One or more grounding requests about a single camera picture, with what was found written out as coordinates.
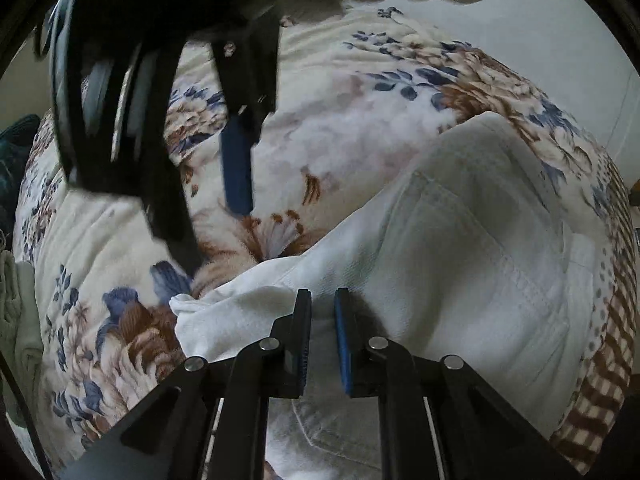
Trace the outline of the pale green folded clothes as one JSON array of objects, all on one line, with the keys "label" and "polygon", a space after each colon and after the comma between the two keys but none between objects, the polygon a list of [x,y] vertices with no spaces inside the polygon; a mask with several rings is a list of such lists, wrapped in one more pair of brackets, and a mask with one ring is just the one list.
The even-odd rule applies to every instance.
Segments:
[{"label": "pale green folded clothes", "polygon": [[1,353],[27,407],[38,404],[43,341],[35,296],[35,270],[1,252]]}]

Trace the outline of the floral fleece blanket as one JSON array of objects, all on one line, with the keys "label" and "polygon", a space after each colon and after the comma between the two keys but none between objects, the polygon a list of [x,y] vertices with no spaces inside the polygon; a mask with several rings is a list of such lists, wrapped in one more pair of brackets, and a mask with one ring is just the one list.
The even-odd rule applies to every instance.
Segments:
[{"label": "floral fleece blanket", "polygon": [[254,148],[255,207],[222,190],[228,114],[209,50],[184,48],[166,136],[204,262],[184,273],[133,198],[65,179],[43,118],[16,208],[13,252],[35,270],[43,356],[36,427],[60,474],[188,355],[170,302],[195,299],[263,262],[303,255],[433,140],[485,113],[502,116],[540,160],[561,217],[596,246],[587,344],[570,403],[547,438],[578,472],[596,462],[631,380],[636,250],[627,189],[575,118],[482,50],[394,8],[284,25],[278,108]]}]

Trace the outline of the dark teal folded garment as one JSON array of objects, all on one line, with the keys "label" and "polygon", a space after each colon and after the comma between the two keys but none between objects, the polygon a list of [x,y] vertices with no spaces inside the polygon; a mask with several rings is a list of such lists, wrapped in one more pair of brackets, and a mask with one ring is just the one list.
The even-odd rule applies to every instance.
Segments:
[{"label": "dark teal folded garment", "polygon": [[25,174],[32,142],[40,125],[40,117],[29,114],[1,131],[0,138],[0,206],[1,233],[13,233],[15,208]]}]

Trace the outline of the white pants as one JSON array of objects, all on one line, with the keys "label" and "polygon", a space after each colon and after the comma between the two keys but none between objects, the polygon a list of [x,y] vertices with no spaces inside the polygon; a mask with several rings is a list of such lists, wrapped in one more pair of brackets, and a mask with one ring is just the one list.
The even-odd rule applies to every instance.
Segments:
[{"label": "white pants", "polygon": [[270,405],[268,468],[285,479],[376,479],[378,408],[342,389],[334,292],[347,288],[415,356],[461,356],[550,437],[587,344],[595,252],[562,219],[540,160],[502,116],[485,113],[430,142],[303,255],[170,306],[184,353],[218,361],[265,336],[308,289],[308,382],[300,400]]}]

